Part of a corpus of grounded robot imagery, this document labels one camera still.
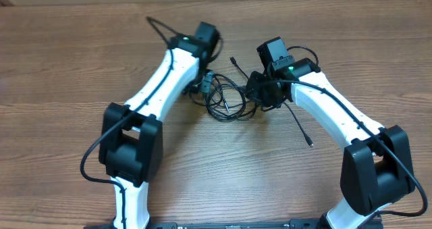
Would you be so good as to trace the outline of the black usb cable white plug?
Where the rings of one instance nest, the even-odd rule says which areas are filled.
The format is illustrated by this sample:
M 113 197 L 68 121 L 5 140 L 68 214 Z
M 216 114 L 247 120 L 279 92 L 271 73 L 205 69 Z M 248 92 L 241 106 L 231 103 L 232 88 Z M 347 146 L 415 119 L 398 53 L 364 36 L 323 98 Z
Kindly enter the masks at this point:
M 239 103 L 230 105 L 226 95 L 234 91 L 240 97 Z M 258 105 L 253 104 L 244 95 L 245 87 L 236 84 L 222 74 L 214 73 L 210 93 L 187 93 L 193 104 L 204 107 L 207 113 L 218 122 L 245 122 L 257 112 Z

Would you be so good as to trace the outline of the black usb cable silver plug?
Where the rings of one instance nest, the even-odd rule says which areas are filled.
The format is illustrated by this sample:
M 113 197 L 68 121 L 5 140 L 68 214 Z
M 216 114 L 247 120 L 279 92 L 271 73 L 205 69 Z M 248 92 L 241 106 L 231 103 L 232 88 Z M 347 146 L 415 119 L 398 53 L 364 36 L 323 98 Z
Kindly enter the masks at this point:
M 231 61 L 231 63 L 246 77 L 246 79 L 248 80 L 249 79 L 249 77 L 247 76 L 247 74 L 240 68 L 240 66 L 237 64 L 237 61 L 236 61 L 236 59 L 234 58 L 234 57 L 230 57 L 229 58 L 230 59 L 230 61 Z M 298 125 L 298 127 L 299 127 L 299 129 L 300 129 L 300 131 L 302 132 L 302 134 L 303 134 L 303 136 L 304 136 L 304 139 L 305 139 L 305 141 L 306 141 L 306 143 L 308 144 L 308 146 L 310 146 L 310 147 L 313 147 L 314 146 L 314 144 L 313 144 L 313 141 L 312 141 L 312 139 L 310 138 L 310 136 L 304 131 L 304 129 L 303 129 L 303 127 L 302 127 L 302 125 L 300 124 L 300 122 L 299 122 L 299 120 L 298 120 L 298 118 L 296 117 L 296 114 L 294 113 L 294 111 L 292 110 L 292 108 L 286 103 L 286 102 L 283 102 L 283 104 L 290 110 L 290 113 L 292 114 L 292 116 L 293 116 L 293 118 L 295 119 L 295 121 L 296 121 L 296 123 L 297 123 L 297 125 Z

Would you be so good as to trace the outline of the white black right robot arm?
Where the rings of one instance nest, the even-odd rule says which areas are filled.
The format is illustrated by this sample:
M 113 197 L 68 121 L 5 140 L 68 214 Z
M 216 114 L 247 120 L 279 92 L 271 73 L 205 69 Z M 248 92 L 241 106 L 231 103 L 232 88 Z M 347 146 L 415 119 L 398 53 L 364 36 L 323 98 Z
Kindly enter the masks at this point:
M 413 218 L 426 212 L 427 195 L 399 126 L 386 128 L 363 114 L 331 85 L 317 61 L 294 60 L 281 40 L 262 44 L 257 53 L 264 70 L 250 75 L 245 95 L 267 109 L 295 103 L 342 151 L 343 198 L 314 221 L 316 228 L 372 228 L 382 215 Z

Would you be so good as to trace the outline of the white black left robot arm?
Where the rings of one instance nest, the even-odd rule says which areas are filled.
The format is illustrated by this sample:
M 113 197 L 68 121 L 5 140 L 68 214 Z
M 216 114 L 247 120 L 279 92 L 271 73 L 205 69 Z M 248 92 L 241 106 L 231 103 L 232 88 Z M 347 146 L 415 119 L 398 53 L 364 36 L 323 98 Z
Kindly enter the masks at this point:
M 80 173 L 112 184 L 116 215 L 105 228 L 149 228 L 149 183 L 163 156 L 163 121 L 181 93 L 199 85 L 222 49 L 218 29 L 201 22 L 193 35 L 164 38 L 164 58 L 148 82 L 123 105 L 110 103 L 101 136 L 87 149 Z

